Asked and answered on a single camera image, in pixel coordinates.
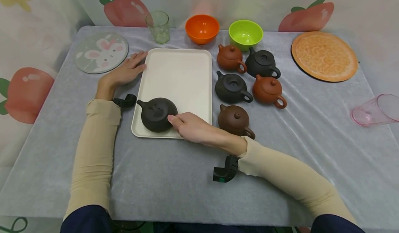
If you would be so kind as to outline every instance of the orange round mat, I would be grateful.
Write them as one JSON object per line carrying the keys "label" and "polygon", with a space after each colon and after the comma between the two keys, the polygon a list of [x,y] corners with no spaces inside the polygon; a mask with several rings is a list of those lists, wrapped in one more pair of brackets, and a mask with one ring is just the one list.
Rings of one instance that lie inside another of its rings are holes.
{"label": "orange round mat", "polygon": [[355,75],[357,57],[346,42],[333,34],[307,32],[294,39],[292,57],[308,75],[340,82]]}

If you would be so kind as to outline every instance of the cartoon rabbit illustration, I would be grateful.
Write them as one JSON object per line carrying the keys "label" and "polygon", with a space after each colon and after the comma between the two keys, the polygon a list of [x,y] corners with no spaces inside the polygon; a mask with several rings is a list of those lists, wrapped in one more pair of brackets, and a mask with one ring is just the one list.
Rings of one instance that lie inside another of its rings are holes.
{"label": "cartoon rabbit illustration", "polygon": [[93,72],[106,71],[110,67],[115,66],[124,57],[126,46],[124,43],[116,43],[115,39],[108,41],[107,39],[99,39],[97,46],[101,49],[89,50],[85,53],[85,57],[89,60],[96,60],[97,68]]}

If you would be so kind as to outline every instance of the drinking glass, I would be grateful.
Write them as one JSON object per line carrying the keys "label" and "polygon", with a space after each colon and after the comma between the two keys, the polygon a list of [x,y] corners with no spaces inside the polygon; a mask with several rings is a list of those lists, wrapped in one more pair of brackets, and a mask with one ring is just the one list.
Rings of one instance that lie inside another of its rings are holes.
{"label": "drinking glass", "polygon": [[352,109],[350,116],[360,126],[399,122],[399,97],[392,94],[380,94]]}
{"label": "drinking glass", "polygon": [[159,44],[169,41],[169,16],[162,11],[151,12],[145,18],[145,22],[149,27],[152,37]]}

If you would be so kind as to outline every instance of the wristband device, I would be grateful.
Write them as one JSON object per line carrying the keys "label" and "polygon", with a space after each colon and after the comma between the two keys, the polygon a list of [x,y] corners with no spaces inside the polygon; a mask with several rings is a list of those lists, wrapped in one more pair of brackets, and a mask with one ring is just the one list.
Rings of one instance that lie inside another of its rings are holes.
{"label": "wristband device", "polygon": [[115,98],[112,101],[120,108],[130,108],[134,107],[134,105],[136,104],[136,100],[137,97],[135,95],[128,94],[124,100]]}
{"label": "wristband device", "polygon": [[213,181],[227,183],[236,176],[238,171],[238,157],[230,155],[226,157],[225,167],[213,168]]}

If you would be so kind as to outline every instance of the round coaster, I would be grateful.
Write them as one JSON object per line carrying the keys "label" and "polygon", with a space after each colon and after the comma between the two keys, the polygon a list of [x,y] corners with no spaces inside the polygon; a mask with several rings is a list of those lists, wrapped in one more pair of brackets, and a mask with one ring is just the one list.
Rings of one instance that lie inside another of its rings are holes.
{"label": "round coaster", "polygon": [[303,33],[294,39],[291,54],[305,73],[318,80],[345,81],[357,71],[355,53],[348,44],[333,34]]}
{"label": "round coaster", "polygon": [[80,42],[74,52],[76,66],[88,74],[113,70],[126,58],[129,47],[125,38],[112,32],[101,32]]}

